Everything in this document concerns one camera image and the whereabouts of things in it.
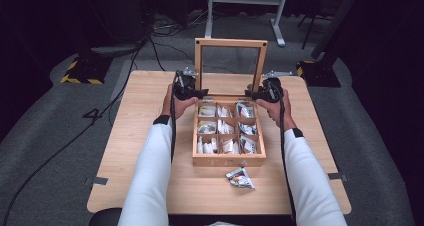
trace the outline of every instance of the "black cuff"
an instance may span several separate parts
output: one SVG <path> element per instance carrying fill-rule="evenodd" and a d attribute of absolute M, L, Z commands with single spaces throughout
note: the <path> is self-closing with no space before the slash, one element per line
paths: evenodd
<path fill-rule="evenodd" d="M 293 128 L 293 134 L 296 138 L 302 138 L 303 137 L 303 133 L 302 131 L 300 131 L 300 129 L 298 128 Z"/>
<path fill-rule="evenodd" d="M 155 124 L 165 124 L 165 125 L 168 125 L 168 121 L 169 121 L 169 118 L 170 117 L 171 116 L 169 116 L 169 115 L 161 115 L 157 119 L 155 119 L 155 121 L 153 121 L 153 125 L 155 125 Z"/>

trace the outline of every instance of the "gray carpet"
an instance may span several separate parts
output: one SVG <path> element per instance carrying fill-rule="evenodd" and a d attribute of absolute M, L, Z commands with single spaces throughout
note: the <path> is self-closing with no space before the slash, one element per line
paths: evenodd
<path fill-rule="evenodd" d="M 301 50 L 307 24 L 297 28 L 300 18 L 283 17 L 280 25 L 287 45 L 278 47 L 269 23 L 271 16 L 220 18 L 214 22 L 212 37 L 269 40 L 264 72 L 295 72 L 298 61 L 311 59 L 310 53 L 322 34 L 313 32 L 305 50 Z M 327 24 L 317 21 L 315 29 L 324 30 Z M 204 29 L 200 24 L 172 37 L 152 39 L 194 59 L 194 38 L 203 37 Z M 182 52 L 163 45 L 156 48 L 166 70 L 193 67 Z M 212 51 L 205 56 L 205 71 L 249 73 L 252 55 L 243 50 L 227 54 Z M 0 145 L 2 219 L 20 185 L 90 124 L 90 119 L 82 118 L 84 114 L 106 108 L 130 70 L 127 55 L 113 60 L 104 85 L 60 83 L 74 57 L 64 59 L 52 70 L 53 88 L 34 103 Z M 135 64 L 138 70 L 161 70 L 151 43 L 141 49 Z M 352 205 L 352 212 L 346 215 L 348 224 L 414 225 L 403 180 L 351 88 L 348 69 L 338 60 L 334 70 L 341 88 L 309 88 L 309 92 L 334 158 L 348 178 L 344 183 Z M 97 174 L 119 103 L 31 179 L 13 205 L 7 225 L 88 225 L 92 214 L 86 208 L 90 186 L 85 182 Z"/>

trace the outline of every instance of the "white sleeve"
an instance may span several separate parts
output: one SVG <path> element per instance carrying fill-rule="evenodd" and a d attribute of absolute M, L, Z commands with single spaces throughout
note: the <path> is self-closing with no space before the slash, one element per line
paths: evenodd
<path fill-rule="evenodd" d="M 171 176 L 172 128 L 155 124 L 137 160 L 119 226 L 168 226 L 166 192 Z"/>
<path fill-rule="evenodd" d="M 287 177 L 299 226 L 347 225 L 327 175 L 304 137 L 284 132 Z"/>

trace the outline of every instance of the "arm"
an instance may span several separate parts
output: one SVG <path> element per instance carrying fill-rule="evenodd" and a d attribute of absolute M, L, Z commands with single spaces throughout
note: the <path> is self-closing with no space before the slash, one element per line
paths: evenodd
<path fill-rule="evenodd" d="M 256 102 L 267 110 L 269 117 L 280 127 L 280 102 L 268 103 L 260 99 Z M 297 224 L 346 225 L 327 175 L 291 116 L 290 100 L 285 89 L 283 102 L 286 171 L 296 208 Z"/>
<path fill-rule="evenodd" d="M 168 225 L 166 192 L 171 176 L 171 89 L 169 86 L 161 116 L 150 127 L 137 159 L 119 225 Z M 175 99 L 175 117 L 179 118 L 196 101 L 197 98 L 185 101 Z"/>

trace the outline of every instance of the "wooden table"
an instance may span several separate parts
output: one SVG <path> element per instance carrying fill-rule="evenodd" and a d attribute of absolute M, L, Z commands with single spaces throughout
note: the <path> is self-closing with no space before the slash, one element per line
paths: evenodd
<path fill-rule="evenodd" d="M 153 120 L 160 114 L 167 85 L 174 72 L 134 71 L 128 81 L 118 115 L 100 164 L 97 177 L 107 178 L 106 185 L 94 184 L 88 210 L 97 212 L 122 207 L 138 154 Z M 337 173 L 323 130 L 300 77 L 281 77 L 289 90 L 292 115 L 303 131 L 326 173 Z M 242 94 L 251 75 L 203 74 L 203 87 L 214 92 Z M 290 214 L 290 203 L 281 160 L 279 128 L 259 107 L 267 159 L 262 167 L 247 167 L 256 189 L 237 188 L 225 174 L 235 167 L 193 167 L 193 110 L 177 121 L 177 139 L 168 187 L 169 214 Z M 340 179 L 330 181 L 344 214 L 351 211 Z"/>

